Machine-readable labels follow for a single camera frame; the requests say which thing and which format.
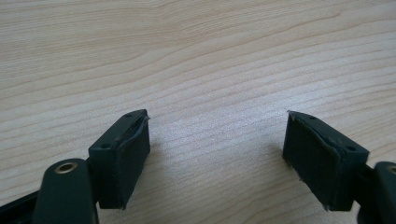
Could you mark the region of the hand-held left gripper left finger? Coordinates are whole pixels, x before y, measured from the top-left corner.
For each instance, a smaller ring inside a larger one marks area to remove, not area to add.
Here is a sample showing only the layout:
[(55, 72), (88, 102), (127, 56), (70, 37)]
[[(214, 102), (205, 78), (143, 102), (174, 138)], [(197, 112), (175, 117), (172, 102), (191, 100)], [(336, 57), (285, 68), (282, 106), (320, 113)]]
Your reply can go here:
[(126, 207), (149, 153), (146, 109), (121, 116), (89, 147), (88, 162), (102, 209)]

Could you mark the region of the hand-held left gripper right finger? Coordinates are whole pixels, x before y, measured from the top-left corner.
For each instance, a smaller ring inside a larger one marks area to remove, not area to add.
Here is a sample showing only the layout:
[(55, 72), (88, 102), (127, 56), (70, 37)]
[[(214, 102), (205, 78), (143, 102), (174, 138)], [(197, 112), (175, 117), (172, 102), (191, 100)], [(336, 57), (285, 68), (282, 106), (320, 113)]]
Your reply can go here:
[(348, 211), (353, 181), (365, 166), (369, 151), (322, 120), (290, 111), (283, 158), (331, 211)]

